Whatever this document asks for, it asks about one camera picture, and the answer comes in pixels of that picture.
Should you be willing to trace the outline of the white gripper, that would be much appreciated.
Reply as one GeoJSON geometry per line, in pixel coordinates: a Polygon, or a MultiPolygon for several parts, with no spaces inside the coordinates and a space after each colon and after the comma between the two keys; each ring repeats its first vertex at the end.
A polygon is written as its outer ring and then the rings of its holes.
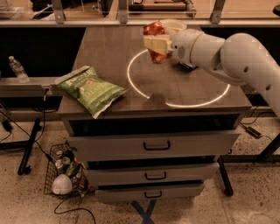
{"type": "Polygon", "coordinates": [[[169,35],[144,35],[143,43],[147,49],[155,53],[166,55],[172,51],[172,61],[187,66],[197,66],[198,63],[192,59],[193,48],[203,31],[185,29],[179,31],[172,38],[169,35]]]}

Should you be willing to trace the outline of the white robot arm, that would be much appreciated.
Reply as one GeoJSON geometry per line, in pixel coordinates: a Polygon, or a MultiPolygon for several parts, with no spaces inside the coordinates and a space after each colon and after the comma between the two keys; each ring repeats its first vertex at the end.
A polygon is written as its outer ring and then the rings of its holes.
{"type": "Polygon", "coordinates": [[[258,39],[246,33],[218,38],[185,29],[145,35],[146,48],[189,66],[197,66],[231,85],[250,85],[280,117],[280,66],[258,39]]]}

